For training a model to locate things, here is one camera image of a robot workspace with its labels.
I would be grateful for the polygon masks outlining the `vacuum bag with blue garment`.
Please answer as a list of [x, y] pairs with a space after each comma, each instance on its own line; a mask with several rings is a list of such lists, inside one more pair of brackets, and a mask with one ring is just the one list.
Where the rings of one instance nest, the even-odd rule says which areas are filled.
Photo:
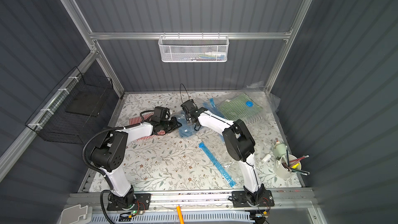
[[188, 138], [200, 131], [201, 127], [210, 128], [218, 134], [233, 125], [233, 121], [213, 114], [204, 107], [198, 108], [193, 99], [181, 104], [182, 112], [174, 117], [181, 124], [178, 133], [181, 138]]

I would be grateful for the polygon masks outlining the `red white striped tank top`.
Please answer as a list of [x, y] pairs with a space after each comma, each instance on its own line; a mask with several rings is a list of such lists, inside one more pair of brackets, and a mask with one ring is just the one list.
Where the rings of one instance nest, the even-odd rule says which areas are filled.
[[139, 117], [130, 119], [131, 126], [125, 129], [127, 141], [144, 140], [157, 135], [166, 135], [165, 126], [154, 112], [147, 112]]

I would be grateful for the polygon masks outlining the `clear blue-zip vacuum bag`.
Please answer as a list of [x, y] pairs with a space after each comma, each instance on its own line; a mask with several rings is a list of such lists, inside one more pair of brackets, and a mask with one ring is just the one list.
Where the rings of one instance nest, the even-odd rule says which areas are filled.
[[238, 162], [229, 155], [223, 141], [200, 142], [199, 148], [218, 170], [228, 187], [243, 187], [244, 180]]

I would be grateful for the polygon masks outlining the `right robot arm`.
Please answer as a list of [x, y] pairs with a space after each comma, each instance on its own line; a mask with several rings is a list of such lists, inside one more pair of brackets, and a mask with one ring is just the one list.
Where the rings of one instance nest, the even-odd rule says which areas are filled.
[[227, 120], [213, 114], [204, 107], [197, 107], [192, 99], [181, 104], [186, 120], [199, 127], [207, 127], [221, 134], [228, 154], [236, 161], [244, 178], [244, 191], [248, 201], [255, 205], [255, 201], [264, 191], [255, 165], [255, 140], [246, 124], [238, 119]]

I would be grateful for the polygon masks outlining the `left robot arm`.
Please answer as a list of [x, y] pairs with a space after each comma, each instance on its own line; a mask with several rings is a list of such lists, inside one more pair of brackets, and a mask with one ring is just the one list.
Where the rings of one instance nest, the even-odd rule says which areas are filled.
[[105, 178], [114, 196], [125, 198], [133, 193], [122, 165], [127, 143], [166, 135], [181, 126], [168, 108], [157, 106], [143, 111], [137, 123], [102, 130], [89, 139], [82, 151], [84, 163]]

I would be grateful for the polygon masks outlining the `vacuum bag with green striped garment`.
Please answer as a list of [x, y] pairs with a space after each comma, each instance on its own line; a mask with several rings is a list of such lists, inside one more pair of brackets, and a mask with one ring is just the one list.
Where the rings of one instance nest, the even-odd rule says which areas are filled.
[[270, 122], [280, 104], [280, 98], [270, 93], [263, 81], [215, 96], [209, 101], [221, 117], [233, 121], [240, 119], [246, 125]]

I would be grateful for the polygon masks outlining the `small white cap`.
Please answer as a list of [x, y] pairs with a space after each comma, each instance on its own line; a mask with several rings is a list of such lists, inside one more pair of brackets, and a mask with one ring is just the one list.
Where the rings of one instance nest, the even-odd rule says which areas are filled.
[[270, 153], [266, 154], [265, 157], [262, 159], [262, 162], [263, 162], [263, 163], [268, 162], [268, 161], [271, 159], [271, 157], [272, 157], [272, 156], [271, 156]]

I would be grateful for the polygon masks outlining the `orange pencil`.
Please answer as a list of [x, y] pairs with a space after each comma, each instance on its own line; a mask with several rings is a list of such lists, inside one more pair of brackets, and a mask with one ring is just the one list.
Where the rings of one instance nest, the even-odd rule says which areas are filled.
[[183, 219], [181, 207], [180, 207], [180, 206], [177, 206], [177, 207], [176, 207], [176, 210], [177, 210], [177, 214], [178, 214], [179, 223], [180, 223], [180, 224], [184, 224], [184, 219]]

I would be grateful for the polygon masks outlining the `white pen cup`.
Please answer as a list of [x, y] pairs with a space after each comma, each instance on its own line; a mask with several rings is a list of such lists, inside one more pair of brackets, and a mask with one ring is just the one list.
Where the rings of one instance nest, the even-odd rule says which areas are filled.
[[302, 169], [300, 162], [296, 162], [297, 157], [294, 155], [283, 155], [281, 158], [277, 159], [274, 164], [275, 174], [282, 179], [289, 179], [296, 174], [295, 170]]

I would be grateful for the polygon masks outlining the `white plastic holder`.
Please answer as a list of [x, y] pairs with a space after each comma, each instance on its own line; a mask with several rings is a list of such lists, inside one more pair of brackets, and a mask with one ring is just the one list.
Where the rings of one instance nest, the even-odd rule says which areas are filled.
[[80, 204], [64, 209], [57, 224], [88, 224], [92, 221], [93, 208]]

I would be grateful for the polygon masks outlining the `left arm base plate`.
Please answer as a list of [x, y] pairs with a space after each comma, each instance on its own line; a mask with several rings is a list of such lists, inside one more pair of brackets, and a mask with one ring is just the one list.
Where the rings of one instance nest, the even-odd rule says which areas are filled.
[[151, 202], [151, 194], [127, 194], [118, 197], [112, 193], [108, 196], [107, 211], [146, 211]]

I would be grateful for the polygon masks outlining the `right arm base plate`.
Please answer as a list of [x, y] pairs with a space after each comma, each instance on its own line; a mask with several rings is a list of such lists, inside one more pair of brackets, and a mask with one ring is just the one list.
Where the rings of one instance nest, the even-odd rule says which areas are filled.
[[233, 191], [232, 195], [228, 197], [228, 200], [233, 203], [235, 208], [270, 208], [275, 206], [274, 198], [270, 190], [265, 190], [254, 195], [246, 191]]

